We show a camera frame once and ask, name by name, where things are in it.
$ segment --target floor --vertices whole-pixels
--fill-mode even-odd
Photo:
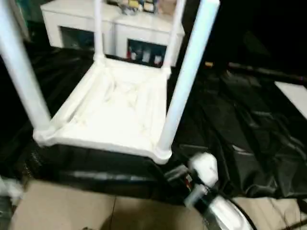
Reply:
[[[237,198],[260,230],[281,230],[300,221],[294,200]],[[152,200],[112,196],[30,183],[11,230],[205,230],[196,210]]]

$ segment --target wire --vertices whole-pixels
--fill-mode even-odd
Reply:
[[[248,223],[250,224],[250,226],[252,227],[253,230],[257,230],[254,222],[251,220],[251,218],[249,217],[249,215],[244,211],[244,209],[233,199],[229,199],[229,201],[237,207],[237,209],[240,210],[240,212],[244,215],[244,217],[247,219]]]
[[[285,214],[283,215],[283,213],[281,212],[281,210],[273,203],[273,201],[271,199],[269,199],[270,204],[273,206],[273,208],[275,209],[275,211],[279,214],[280,218],[283,220],[283,223],[286,226],[286,229],[289,230],[290,229],[290,225],[285,217]]]
[[[299,222],[302,223],[302,213],[301,213],[301,210],[299,210]]]
[[[111,230],[111,228],[112,228],[112,222],[113,222],[113,216],[114,216],[114,209],[115,209],[116,198],[117,198],[117,197],[115,197],[114,203],[113,203],[112,217],[111,217],[110,224],[109,224],[109,230]]]

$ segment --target black plastic sheet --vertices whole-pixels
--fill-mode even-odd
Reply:
[[[92,64],[91,52],[27,45],[52,114]],[[156,167],[146,158],[55,145],[39,148],[21,103],[1,66],[2,98],[14,107],[2,113],[2,174],[22,175],[83,189],[169,199]],[[168,99],[178,69],[168,82]],[[200,69],[161,173],[199,152],[218,159],[219,189],[228,196],[307,197],[307,122],[273,81],[235,70]]]

